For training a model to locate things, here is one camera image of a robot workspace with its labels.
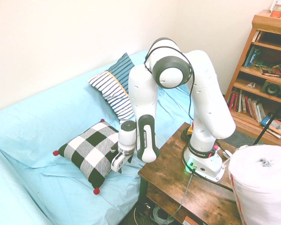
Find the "blue sofa cover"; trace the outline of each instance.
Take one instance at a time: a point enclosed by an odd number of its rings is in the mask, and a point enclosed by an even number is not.
[[[130,57],[138,65],[146,53]],[[99,195],[73,163],[52,154],[102,118],[119,129],[116,114],[87,83],[112,64],[0,110],[0,225],[116,225],[137,202],[144,163],[136,152],[122,174],[106,177]],[[159,147],[190,122],[188,107],[185,87],[158,89]]]

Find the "wooden bookshelf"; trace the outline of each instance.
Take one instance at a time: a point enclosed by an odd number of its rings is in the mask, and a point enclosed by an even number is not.
[[[262,75],[259,68],[244,68],[243,64],[248,56],[250,47],[253,45],[262,48],[261,60],[272,63],[281,61],[281,18],[270,17],[270,14],[269,10],[263,10],[254,16],[251,32],[225,95],[227,101],[233,88],[242,89],[250,95],[256,95],[260,99],[266,113],[275,112],[281,102],[281,98],[263,93],[261,89],[266,81],[281,86],[281,78]],[[262,31],[262,36],[260,36],[259,40],[253,42],[254,35],[257,31]],[[246,87],[249,82],[256,83],[254,89]],[[233,110],[230,112],[236,123],[237,130],[254,138],[259,136],[263,126],[251,118],[248,113],[235,112]],[[281,146],[281,139],[268,132],[265,132],[261,141],[267,144]]]

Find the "blue and white striped pillow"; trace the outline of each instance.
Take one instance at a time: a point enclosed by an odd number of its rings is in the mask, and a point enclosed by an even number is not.
[[[134,67],[125,53],[108,70],[88,79],[88,83],[97,88],[104,99],[117,114],[120,124],[131,119],[134,114],[128,95],[129,72]]]

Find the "cream wall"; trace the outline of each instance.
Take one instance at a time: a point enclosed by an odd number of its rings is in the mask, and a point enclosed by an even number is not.
[[[0,109],[148,49],[208,53],[226,92],[255,13],[273,0],[0,0]]]
[[[223,94],[230,84],[251,31],[254,15],[273,0],[177,0],[174,39],[183,52],[205,51]]]
[[[0,109],[171,37],[176,0],[0,0]]]

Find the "white paper towel roll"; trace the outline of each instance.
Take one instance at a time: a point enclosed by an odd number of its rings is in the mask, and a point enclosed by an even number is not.
[[[243,225],[281,225],[281,146],[236,151],[229,176]]]

